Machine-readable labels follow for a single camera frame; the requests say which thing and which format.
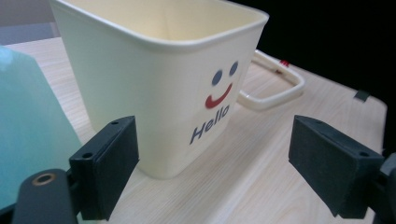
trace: dark wall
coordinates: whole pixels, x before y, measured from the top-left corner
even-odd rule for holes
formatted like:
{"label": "dark wall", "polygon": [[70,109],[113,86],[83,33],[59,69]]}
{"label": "dark wall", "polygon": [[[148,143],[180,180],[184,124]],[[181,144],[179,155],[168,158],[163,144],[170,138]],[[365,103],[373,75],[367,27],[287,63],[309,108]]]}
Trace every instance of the dark wall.
{"label": "dark wall", "polygon": [[384,148],[396,148],[396,13],[390,1],[232,2],[270,15],[258,49],[387,104]]}

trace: painted eye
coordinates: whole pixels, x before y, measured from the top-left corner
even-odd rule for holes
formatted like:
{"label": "painted eye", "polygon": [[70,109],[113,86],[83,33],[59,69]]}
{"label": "painted eye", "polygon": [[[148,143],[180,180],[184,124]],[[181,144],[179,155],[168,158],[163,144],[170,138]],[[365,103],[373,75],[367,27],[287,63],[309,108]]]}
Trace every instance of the painted eye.
{"label": "painted eye", "polygon": [[230,77],[236,72],[236,68],[238,68],[238,62],[235,62],[230,69]]}
{"label": "painted eye", "polygon": [[212,79],[212,85],[213,85],[213,86],[218,85],[218,83],[219,83],[220,80],[221,80],[221,76],[222,76],[222,71],[219,70],[219,71],[213,76],[213,79]]}

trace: white wire handle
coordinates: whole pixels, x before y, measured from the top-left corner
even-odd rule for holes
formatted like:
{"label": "white wire handle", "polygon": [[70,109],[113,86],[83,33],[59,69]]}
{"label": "white wire handle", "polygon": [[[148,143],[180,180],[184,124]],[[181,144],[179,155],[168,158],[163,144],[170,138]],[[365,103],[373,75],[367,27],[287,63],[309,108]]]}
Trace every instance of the white wire handle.
{"label": "white wire handle", "polygon": [[283,65],[258,49],[256,49],[252,61],[257,64],[275,67],[275,70],[280,71],[283,75],[285,75],[284,78],[295,86],[287,89],[286,91],[282,91],[266,98],[257,98],[247,94],[244,91],[240,91],[237,99],[237,102],[240,105],[253,110],[264,110],[276,105],[284,104],[292,99],[295,99],[303,93],[305,80],[300,76],[300,74],[289,69],[287,66]]}

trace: red smile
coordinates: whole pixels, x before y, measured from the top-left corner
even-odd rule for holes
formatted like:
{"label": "red smile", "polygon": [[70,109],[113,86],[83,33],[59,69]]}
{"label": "red smile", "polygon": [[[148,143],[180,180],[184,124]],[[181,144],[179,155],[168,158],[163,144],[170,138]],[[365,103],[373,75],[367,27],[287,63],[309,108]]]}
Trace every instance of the red smile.
{"label": "red smile", "polygon": [[212,100],[212,95],[209,95],[209,96],[206,98],[206,102],[205,102],[206,108],[211,109],[211,108],[213,108],[213,107],[219,105],[219,104],[225,99],[225,97],[228,95],[228,93],[230,92],[232,86],[233,86],[233,83],[231,83],[231,84],[228,86],[227,91],[224,92],[224,94],[222,94],[222,96],[220,96],[220,98],[217,99],[217,100],[215,100],[215,101]]}

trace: smiley face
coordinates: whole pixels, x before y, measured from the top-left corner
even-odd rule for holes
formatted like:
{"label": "smiley face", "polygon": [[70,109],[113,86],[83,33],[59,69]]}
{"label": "smiley face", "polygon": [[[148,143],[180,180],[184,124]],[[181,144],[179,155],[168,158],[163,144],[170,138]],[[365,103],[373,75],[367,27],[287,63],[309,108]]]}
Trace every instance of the smiley face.
{"label": "smiley face", "polygon": [[[232,77],[233,74],[235,74],[237,68],[238,68],[238,62],[233,63],[233,66],[231,66],[231,69],[230,69],[230,72],[228,73],[228,75],[230,77]],[[223,71],[220,69],[213,76],[212,86],[214,86],[214,87],[217,86],[220,83],[222,77],[223,77]],[[213,100],[213,97],[211,94],[209,96],[207,96],[206,101],[205,101],[206,108],[211,109],[211,108],[219,105],[227,97],[228,93],[230,93],[232,87],[233,87],[233,83],[230,83],[227,90],[225,90],[225,92],[218,99]]]}

